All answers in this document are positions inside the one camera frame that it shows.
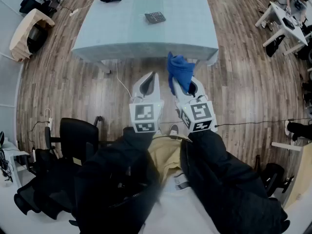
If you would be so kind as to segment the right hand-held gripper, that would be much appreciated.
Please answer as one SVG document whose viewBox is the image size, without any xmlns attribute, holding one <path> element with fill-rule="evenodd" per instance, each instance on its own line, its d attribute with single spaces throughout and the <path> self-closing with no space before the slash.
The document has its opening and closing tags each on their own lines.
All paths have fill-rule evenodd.
<svg viewBox="0 0 312 234">
<path fill-rule="evenodd" d="M 191 95 L 184 94 L 183 87 L 173 78 L 173 89 L 179 118 L 189 133 L 211 130 L 217 132 L 216 115 L 202 83 L 191 81 Z"/>
</svg>

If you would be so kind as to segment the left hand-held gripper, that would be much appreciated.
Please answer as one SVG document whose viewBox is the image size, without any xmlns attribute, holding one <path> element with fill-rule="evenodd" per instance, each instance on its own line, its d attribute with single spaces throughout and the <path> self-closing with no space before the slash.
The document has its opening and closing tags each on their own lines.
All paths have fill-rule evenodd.
<svg viewBox="0 0 312 234">
<path fill-rule="evenodd" d="M 155 133 L 159 128 L 164 101 L 160 98 L 159 75 L 149 72 L 133 85 L 129 104 L 131 125 L 136 133 Z"/>
</svg>

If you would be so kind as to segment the blue cloth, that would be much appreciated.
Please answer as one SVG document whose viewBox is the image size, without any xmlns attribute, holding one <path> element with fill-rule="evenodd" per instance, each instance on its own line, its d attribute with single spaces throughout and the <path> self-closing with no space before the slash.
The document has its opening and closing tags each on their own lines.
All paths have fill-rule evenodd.
<svg viewBox="0 0 312 234">
<path fill-rule="evenodd" d="M 176 94 L 173 86 L 173 78 L 175 78 L 182 86 L 184 92 L 188 92 L 193 77 L 194 68 L 195 64 L 186 61 L 183 55 L 174 56 L 172 52 L 168 53 L 168 83 L 174 96 Z"/>
</svg>

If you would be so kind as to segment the black calculator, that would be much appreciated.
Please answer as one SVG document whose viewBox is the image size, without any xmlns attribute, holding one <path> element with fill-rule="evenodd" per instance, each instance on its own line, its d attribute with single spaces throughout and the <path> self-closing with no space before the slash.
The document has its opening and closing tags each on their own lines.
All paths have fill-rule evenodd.
<svg viewBox="0 0 312 234">
<path fill-rule="evenodd" d="M 161 12 L 145 13 L 145 18 L 151 24 L 164 22 L 166 20 Z"/>
</svg>

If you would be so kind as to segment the person's left forearm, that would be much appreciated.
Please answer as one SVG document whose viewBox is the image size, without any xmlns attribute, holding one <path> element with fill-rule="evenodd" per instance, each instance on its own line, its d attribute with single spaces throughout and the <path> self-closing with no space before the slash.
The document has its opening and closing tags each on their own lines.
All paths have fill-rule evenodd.
<svg viewBox="0 0 312 234">
<path fill-rule="evenodd" d="M 138 234 L 160 194 L 160 176 L 148 148 L 154 133 L 126 127 L 75 175 L 80 234 Z"/>
</svg>

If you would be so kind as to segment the light blue flowered tablecloth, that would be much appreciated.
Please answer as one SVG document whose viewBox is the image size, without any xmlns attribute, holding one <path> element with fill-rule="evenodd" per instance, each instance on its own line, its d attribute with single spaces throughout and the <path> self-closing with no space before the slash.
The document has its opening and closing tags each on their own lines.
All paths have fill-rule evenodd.
<svg viewBox="0 0 312 234">
<path fill-rule="evenodd" d="M 161 12 L 151 24 L 145 13 Z M 86 62 L 162 58 L 169 52 L 214 64 L 218 42 L 207 0 L 94 0 L 72 53 Z"/>
</svg>

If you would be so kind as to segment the person's khaki trousers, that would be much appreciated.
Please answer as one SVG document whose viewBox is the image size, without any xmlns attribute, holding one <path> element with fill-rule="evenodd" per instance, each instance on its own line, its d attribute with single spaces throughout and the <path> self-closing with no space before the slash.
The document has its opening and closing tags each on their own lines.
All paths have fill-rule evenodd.
<svg viewBox="0 0 312 234">
<path fill-rule="evenodd" d="M 171 176 L 182 174 L 180 151 L 182 141 L 190 141 L 184 135 L 168 136 L 155 134 L 148 152 L 159 173 L 161 186 L 164 186 Z"/>
</svg>

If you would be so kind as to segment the black bag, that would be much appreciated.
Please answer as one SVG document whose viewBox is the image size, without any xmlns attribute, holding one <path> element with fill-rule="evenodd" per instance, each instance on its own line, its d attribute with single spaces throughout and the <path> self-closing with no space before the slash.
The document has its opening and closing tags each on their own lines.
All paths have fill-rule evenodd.
<svg viewBox="0 0 312 234">
<path fill-rule="evenodd" d="M 282 34 L 265 47 L 266 54 L 268 57 L 272 57 L 274 55 L 274 53 L 277 51 L 279 45 L 281 44 L 284 38 L 285 38 L 285 35 Z"/>
</svg>

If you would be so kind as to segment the black bin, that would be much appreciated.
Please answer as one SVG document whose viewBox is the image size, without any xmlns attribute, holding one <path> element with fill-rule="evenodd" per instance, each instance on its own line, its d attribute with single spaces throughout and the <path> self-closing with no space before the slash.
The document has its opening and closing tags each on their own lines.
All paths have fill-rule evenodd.
<svg viewBox="0 0 312 234">
<path fill-rule="evenodd" d="M 36 53 L 45 43 L 48 31 L 39 25 L 33 26 L 27 38 L 27 47 L 31 54 Z"/>
</svg>

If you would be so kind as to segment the black swivel chair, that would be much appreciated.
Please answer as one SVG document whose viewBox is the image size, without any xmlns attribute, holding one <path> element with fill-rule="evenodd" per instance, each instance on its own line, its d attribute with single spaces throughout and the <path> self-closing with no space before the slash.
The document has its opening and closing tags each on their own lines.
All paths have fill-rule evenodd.
<svg viewBox="0 0 312 234">
<path fill-rule="evenodd" d="M 294 179 L 294 176 L 291 176 L 282 180 L 285 169 L 275 163 L 268 163 L 265 169 L 262 170 L 260 155 L 255 157 L 254 170 L 259 174 L 268 197 L 272 196 L 277 188 L 283 189 L 282 193 L 285 193 Z"/>
</svg>

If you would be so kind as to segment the person's white shirt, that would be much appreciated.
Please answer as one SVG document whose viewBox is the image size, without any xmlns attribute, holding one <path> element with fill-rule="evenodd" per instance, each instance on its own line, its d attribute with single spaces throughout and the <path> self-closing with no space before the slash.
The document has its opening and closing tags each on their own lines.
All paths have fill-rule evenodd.
<svg viewBox="0 0 312 234">
<path fill-rule="evenodd" d="M 181 170 L 169 176 L 138 234 L 220 234 Z"/>
</svg>

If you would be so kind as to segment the beige wooden arch stand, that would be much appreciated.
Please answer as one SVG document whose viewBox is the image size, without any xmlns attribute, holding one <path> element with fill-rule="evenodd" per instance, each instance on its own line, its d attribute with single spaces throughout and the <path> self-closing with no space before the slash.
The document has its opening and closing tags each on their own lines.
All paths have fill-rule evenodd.
<svg viewBox="0 0 312 234">
<path fill-rule="evenodd" d="M 54 27 L 55 25 L 54 21 L 40 10 L 31 10 L 18 25 L 10 42 L 9 50 L 11 51 L 12 57 L 16 62 L 29 59 L 32 55 L 27 46 L 27 39 L 31 29 L 38 22 L 39 26 L 43 28 L 47 24 L 50 27 Z"/>
</svg>

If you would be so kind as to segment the light wooden desk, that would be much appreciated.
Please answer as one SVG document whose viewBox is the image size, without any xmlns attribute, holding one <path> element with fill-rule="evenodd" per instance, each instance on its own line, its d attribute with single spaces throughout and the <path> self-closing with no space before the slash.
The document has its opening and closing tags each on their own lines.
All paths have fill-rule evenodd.
<svg viewBox="0 0 312 234">
<path fill-rule="evenodd" d="M 312 142 L 302 147 L 278 142 L 272 142 L 271 145 L 278 148 L 297 151 L 300 154 L 300 162 L 297 165 L 297 172 L 294 175 L 293 182 L 290 184 L 291 190 L 283 203 L 283 208 L 287 209 L 301 199 L 312 182 Z"/>
</svg>

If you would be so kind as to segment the black mesh office chair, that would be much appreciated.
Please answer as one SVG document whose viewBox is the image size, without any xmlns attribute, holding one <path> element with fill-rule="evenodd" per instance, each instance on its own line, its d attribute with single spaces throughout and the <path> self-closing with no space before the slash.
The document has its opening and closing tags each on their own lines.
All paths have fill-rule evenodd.
<svg viewBox="0 0 312 234">
<path fill-rule="evenodd" d="M 56 220 L 60 212 L 73 213 L 76 207 L 74 176 L 80 165 L 58 159 L 50 150 L 36 149 L 35 177 L 17 190 L 16 206 L 26 215 L 43 212 Z"/>
</svg>

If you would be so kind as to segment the small white side table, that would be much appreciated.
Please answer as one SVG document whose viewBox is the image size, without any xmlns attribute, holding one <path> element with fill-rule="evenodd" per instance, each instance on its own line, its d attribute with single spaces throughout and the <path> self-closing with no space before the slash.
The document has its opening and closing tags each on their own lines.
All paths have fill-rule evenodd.
<svg viewBox="0 0 312 234">
<path fill-rule="evenodd" d="M 21 172 L 24 170 L 23 166 L 19 164 L 18 158 L 24 160 L 27 156 L 29 156 L 27 152 L 20 151 L 7 137 L 4 138 L 0 148 L 0 161 L 4 165 L 4 173 L 18 188 L 21 187 Z"/>
</svg>

